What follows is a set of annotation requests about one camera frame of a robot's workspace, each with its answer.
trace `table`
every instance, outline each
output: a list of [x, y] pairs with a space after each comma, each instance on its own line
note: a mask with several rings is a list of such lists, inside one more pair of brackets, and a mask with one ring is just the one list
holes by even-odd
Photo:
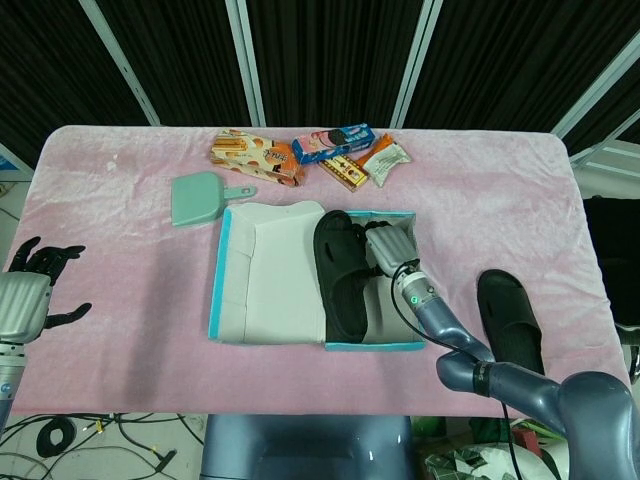
[[[248, 129], [290, 141], [314, 129]], [[500, 416], [498, 402], [446, 390], [445, 350], [326, 352], [321, 345], [233, 346], [207, 339], [220, 224], [171, 226], [170, 183], [210, 170], [217, 128], [68, 126], [48, 139], [13, 250], [82, 244], [51, 312], [90, 301], [81, 321], [43, 333], [15, 413], [83, 411]], [[413, 158], [384, 188], [349, 192], [317, 166], [289, 188], [254, 184], [257, 202], [413, 210], [423, 268], [463, 324], [486, 341], [476, 279], [488, 268], [525, 285], [543, 332], [547, 375], [609, 372], [622, 351], [562, 143], [547, 134], [400, 130]]]

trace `black curtain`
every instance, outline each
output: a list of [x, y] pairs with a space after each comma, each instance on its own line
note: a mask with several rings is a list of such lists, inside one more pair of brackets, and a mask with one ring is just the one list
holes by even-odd
[[[636, 62], [564, 138], [569, 154], [601, 142], [635, 111], [640, 109], [640, 62]], [[620, 140], [638, 142], [637, 126]]]
[[249, 125], [223, 0], [99, 0], [163, 125]]
[[34, 167], [68, 124], [147, 120], [76, 1], [0, 2], [0, 142]]
[[389, 126], [421, 0], [248, 7], [269, 126]]
[[636, 0], [445, 0], [404, 125], [550, 131], [638, 29]]

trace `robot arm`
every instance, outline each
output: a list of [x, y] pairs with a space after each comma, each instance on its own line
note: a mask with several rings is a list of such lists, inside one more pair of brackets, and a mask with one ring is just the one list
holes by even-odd
[[571, 480], [640, 479], [640, 415], [622, 382], [606, 373], [582, 372], [558, 384], [517, 365], [495, 363], [418, 270], [418, 254], [402, 230], [372, 228], [367, 240], [425, 333], [455, 348], [437, 361], [447, 388], [500, 400], [564, 435]]
[[0, 273], [0, 435], [9, 417], [27, 360], [24, 345], [43, 329], [82, 318], [91, 308], [84, 303], [75, 311], [48, 315], [51, 291], [67, 261], [80, 257], [82, 246], [31, 250], [40, 237], [25, 242], [16, 252], [9, 271]]

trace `black slipper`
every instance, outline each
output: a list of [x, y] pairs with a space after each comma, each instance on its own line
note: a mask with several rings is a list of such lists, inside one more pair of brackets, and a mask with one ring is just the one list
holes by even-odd
[[345, 212], [325, 214], [313, 235], [313, 251], [326, 314], [326, 341], [361, 343], [367, 333], [363, 289], [373, 276], [365, 257], [364, 228]]
[[497, 362], [511, 362], [544, 375], [542, 334], [529, 297], [513, 275], [487, 270], [478, 279], [478, 306]]

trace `mint green dustpan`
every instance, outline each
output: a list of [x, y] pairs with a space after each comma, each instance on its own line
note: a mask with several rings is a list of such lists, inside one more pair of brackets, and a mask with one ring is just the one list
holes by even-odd
[[225, 188], [213, 172], [200, 172], [176, 177], [171, 183], [171, 223], [174, 227], [200, 225], [216, 220], [227, 200], [248, 198], [256, 187]]

